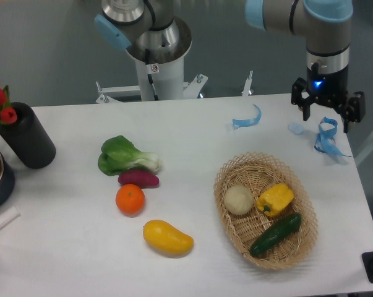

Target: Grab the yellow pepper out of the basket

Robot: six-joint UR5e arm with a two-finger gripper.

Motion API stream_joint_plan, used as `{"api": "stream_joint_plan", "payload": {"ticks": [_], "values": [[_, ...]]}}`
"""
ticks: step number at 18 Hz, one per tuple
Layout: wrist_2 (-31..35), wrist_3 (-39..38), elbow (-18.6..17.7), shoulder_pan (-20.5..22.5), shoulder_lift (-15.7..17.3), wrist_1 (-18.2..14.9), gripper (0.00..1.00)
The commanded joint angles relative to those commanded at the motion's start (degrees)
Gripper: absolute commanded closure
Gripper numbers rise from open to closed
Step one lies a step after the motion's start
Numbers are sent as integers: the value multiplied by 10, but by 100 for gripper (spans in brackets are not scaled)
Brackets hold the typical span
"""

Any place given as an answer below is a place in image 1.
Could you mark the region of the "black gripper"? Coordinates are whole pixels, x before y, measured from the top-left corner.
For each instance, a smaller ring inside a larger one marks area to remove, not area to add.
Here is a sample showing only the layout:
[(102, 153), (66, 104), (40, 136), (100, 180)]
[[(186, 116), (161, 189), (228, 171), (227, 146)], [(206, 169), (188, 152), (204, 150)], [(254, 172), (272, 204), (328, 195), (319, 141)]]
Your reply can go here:
[(348, 66), (340, 71), (320, 74), (318, 67), (307, 70), (307, 81), (299, 77), (292, 85), (291, 104), (302, 111), (303, 121), (311, 116), (311, 105), (339, 108), (343, 132), (350, 123), (360, 123), (366, 114), (365, 93), (348, 93)]

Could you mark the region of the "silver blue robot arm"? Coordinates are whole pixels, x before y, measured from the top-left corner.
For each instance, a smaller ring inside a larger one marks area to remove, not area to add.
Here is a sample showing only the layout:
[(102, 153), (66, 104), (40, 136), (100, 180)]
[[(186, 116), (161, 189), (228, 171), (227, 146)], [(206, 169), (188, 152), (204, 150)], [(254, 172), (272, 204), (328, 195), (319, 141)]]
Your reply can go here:
[(351, 1), (265, 0), (245, 5), (249, 25), (306, 39), (306, 78), (294, 82), (291, 103), (304, 120), (314, 103), (335, 110), (344, 132), (366, 112), (364, 93), (348, 92), (352, 15)]

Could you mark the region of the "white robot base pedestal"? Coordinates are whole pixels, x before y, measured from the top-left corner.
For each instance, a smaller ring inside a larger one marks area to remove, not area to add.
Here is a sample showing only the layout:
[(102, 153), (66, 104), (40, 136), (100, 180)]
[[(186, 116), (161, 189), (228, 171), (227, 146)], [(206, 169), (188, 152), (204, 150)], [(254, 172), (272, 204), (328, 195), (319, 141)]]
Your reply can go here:
[(192, 45), (188, 25), (173, 1), (102, 1), (94, 24), (113, 48), (135, 62), (142, 101), (194, 99), (208, 78), (184, 80), (184, 58)]

